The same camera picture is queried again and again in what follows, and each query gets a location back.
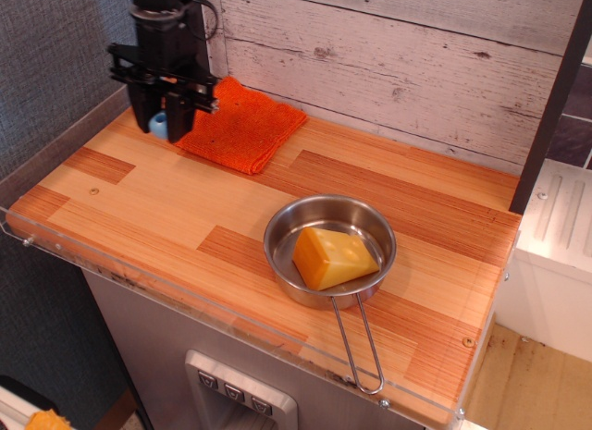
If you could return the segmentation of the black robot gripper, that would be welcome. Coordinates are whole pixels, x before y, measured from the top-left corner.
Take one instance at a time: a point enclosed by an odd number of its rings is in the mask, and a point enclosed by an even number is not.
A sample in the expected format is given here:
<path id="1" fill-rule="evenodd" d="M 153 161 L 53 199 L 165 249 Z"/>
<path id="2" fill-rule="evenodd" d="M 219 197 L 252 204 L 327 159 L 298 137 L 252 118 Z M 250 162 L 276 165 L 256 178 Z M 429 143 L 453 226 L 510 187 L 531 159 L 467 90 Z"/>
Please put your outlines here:
<path id="1" fill-rule="evenodd" d="M 144 133 L 150 131 L 150 120 L 161 110 L 161 101 L 166 97 L 167 138 L 176 143 L 192 130 L 195 114 L 191 91 L 185 91 L 166 75 L 170 64 L 168 52 L 172 51 L 167 47 L 166 35 L 173 29 L 179 12 L 172 8 L 149 11 L 132 6 L 130 14 L 135 23 L 136 43 L 108 46 L 108 53 L 113 57 L 112 78 L 128 86 L 136 122 Z M 216 98 L 214 103 L 212 112 L 217 110 Z"/>

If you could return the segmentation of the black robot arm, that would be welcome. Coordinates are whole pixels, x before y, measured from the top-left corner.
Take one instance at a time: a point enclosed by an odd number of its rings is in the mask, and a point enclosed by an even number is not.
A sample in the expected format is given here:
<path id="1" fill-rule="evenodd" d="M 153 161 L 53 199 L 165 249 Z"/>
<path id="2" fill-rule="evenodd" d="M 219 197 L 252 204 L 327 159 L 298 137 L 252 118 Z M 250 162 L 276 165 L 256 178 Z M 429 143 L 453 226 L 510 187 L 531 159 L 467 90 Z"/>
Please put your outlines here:
<path id="1" fill-rule="evenodd" d="M 218 12 L 208 0 L 132 0 L 129 13 L 136 43 L 108 46 L 111 78 L 127 86 L 139 128 L 176 143 L 196 112 L 217 110 L 207 43 Z"/>

